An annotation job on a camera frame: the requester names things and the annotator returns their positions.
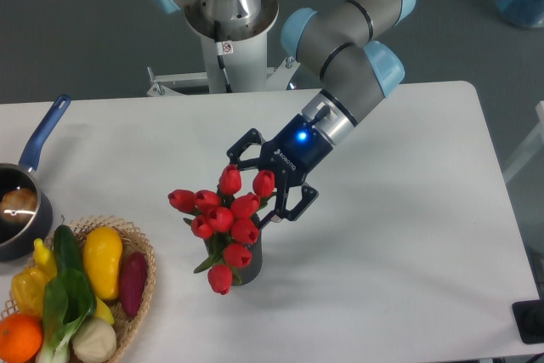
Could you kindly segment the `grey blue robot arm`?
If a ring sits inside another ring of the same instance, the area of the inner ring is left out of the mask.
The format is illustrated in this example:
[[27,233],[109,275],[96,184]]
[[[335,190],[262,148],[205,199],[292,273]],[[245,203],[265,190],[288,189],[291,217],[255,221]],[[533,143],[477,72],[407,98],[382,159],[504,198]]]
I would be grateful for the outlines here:
[[299,9],[284,24],[281,44],[323,88],[266,141],[254,128],[227,152],[239,170],[270,170],[275,206],[258,223],[297,219],[318,192],[307,175],[402,81],[404,67],[376,38],[400,23],[416,0],[343,0],[330,14]]

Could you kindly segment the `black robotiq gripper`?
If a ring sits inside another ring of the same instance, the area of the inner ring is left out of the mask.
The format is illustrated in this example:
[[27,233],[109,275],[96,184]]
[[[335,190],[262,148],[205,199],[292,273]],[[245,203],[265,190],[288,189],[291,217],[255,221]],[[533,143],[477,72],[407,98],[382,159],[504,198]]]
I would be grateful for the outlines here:
[[[248,157],[250,148],[257,147],[255,156]],[[226,152],[230,165],[239,171],[272,170],[276,176],[286,173],[287,182],[276,189],[275,204],[257,227],[262,230],[270,222],[296,221],[319,196],[319,191],[307,184],[307,175],[332,151],[332,145],[300,114],[270,141],[264,143],[262,134],[250,128]],[[288,206],[290,187],[298,186],[301,198]]]

